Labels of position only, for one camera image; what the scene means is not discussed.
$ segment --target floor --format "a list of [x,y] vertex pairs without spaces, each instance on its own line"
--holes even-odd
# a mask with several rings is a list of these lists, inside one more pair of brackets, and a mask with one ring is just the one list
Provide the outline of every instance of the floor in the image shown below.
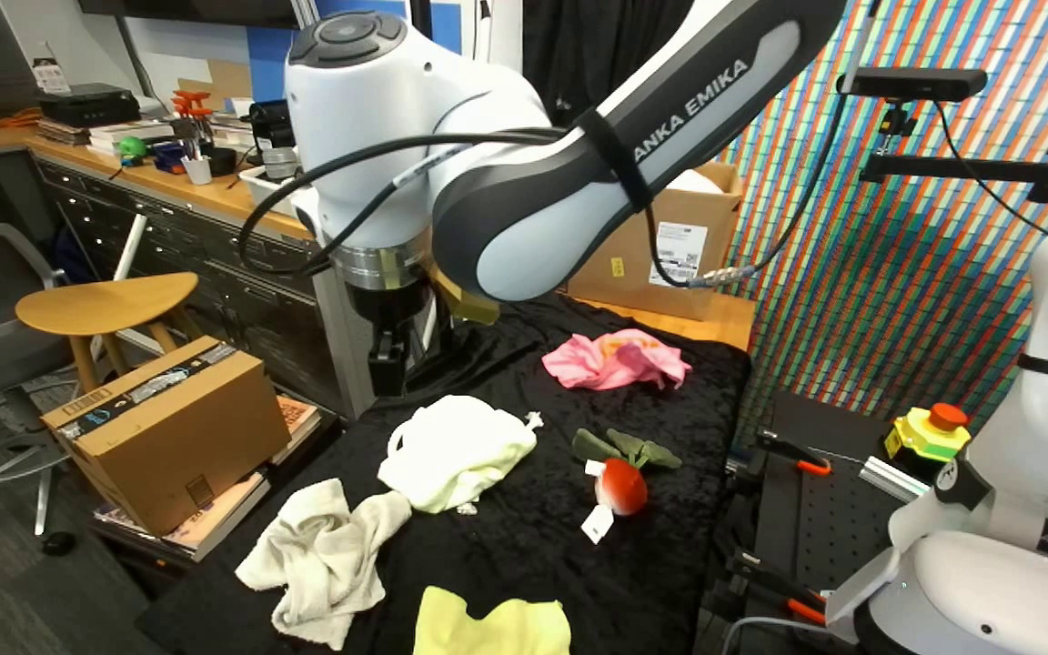
[[[39,409],[65,396],[65,380],[39,380],[30,396]],[[96,500],[70,469],[56,483],[53,532],[72,532],[78,549],[46,557],[33,541],[33,483],[0,483],[0,655],[157,655],[136,630],[142,590],[93,537]],[[716,655],[723,619],[701,612],[697,655]]]

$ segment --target black table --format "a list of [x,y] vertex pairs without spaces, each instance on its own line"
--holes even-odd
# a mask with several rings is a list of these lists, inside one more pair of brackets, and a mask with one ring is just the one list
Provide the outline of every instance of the black table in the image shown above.
[[[825,409],[799,392],[777,392],[763,425],[782,440],[848,458],[876,454],[890,429],[876,419]],[[890,546],[886,527],[898,501],[859,480],[859,464],[848,458],[831,458],[831,476],[806,476],[782,454],[763,458],[755,554],[806,590],[842,585]],[[749,596],[746,615],[782,615],[779,596]],[[772,655],[845,653],[822,637],[790,637],[782,630],[746,630],[740,643],[744,653]]]
[[[171,653],[295,653],[300,643],[268,628],[277,594],[251,594],[232,579],[239,557],[295,487],[339,476],[352,506],[384,491],[374,475],[390,429],[442,392],[473,392],[518,415],[544,412],[538,449],[484,491],[477,517],[415,515],[384,546],[387,600],[357,615],[346,653],[412,653],[427,585],[461,594],[477,619],[505,596],[561,600],[574,653],[585,655],[693,653],[700,600],[716,562],[711,527],[749,360],[727,345],[666,340],[697,366],[680,389],[567,392],[544,370],[544,355],[567,334],[615,328],[628,321],[549,299],[505,309],[497,330],[469,330],[432,385],[387,400],[350,425],[293,487],[254,511],[202,572],[164,594],[142,615],[142,630]],[[619,520],[600,546],[580,532],[595,506],[595,483],[570,454],[570,432],[581,425],[654,437],[686,458],[676,475],[647,476],[653,511]]]

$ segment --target wooden workbench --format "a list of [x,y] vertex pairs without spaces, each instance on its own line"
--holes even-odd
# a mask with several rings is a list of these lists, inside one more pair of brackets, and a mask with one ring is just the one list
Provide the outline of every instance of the wooden workbench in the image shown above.
[[[237,175],[224,175],[209,187],[193,187],[185,175],[168,175],[157,168],[118,168],[113,158],[99,158],[84,146],[60,146],[39,138],[33,127],[0,127],[0,152],[8,150],[30,150],[36,161],[53,161],[60,168],[72,168],[84,175],[102,175],[113,179],[113,187],[202,213],[202,216],[215,216],[227,221],[244,221],[248,213],[254,208],[251,190],[237,179]],[[287,216],[268,216],[262,221],[262,231],[282,235],[282,236],[295,236],[295,242],[311,242],[311,235],[287,218]],[[443,289],[452,299],[461,296],[454,286],[437,282],[437,289]],[[686,334],[697,344],[727,344],[737,351],[749,351],[755,340],[755,318],[756,307],[746,299],[733,299],[733,296],[714,296],[714,292],[700,292],[700,302],[706,307],[706,321],[697,318],[666,318],[654,309],[642,309],[642,307],[623,307],[623,302],[600,302],[600,299],[581,299],[590,307],[635,318],[636,323],[669,330],[669,334]]]

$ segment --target white robot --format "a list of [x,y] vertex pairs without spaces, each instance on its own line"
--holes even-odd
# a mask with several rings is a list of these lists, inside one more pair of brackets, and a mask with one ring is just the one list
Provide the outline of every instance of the white robot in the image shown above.
[[[635,208],[721,152],[822,53],[842,10],[845,0],[700,0],[653,64],[555,144],[538,144],[547,114],[518,74],[454,59],[401,20],[302,28],[287,59],[306,168],[295,187],[318,187],[323,256],[374,328],[374,389],[401,389],[427,259],[498,302],[555,292]],[[318,296],[334,307],[342,289],[318,277]],[[1048,653],[1048,245],[1027,370],[956,469],[954,487],[978,491],[948,501],[942,476],[942,500],[908,506],[897,546],[831,596],[845,642],[870,612],[908,649]]]

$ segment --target yellow object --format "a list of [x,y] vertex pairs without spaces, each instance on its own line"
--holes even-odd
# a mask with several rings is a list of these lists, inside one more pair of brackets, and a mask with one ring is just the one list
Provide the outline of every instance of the yellow object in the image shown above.
[[427,585],[415,623],[415,655],[567,655],[570,630],[557,600],[503,600],[481,623],[467,600]]
[[949,403],[914,409],[897,419],[886,450],[897,458],[898,450],[914,450],[916,458],[954,464],[956,450],[971,440],[963,429],[963,415],[954,415]]

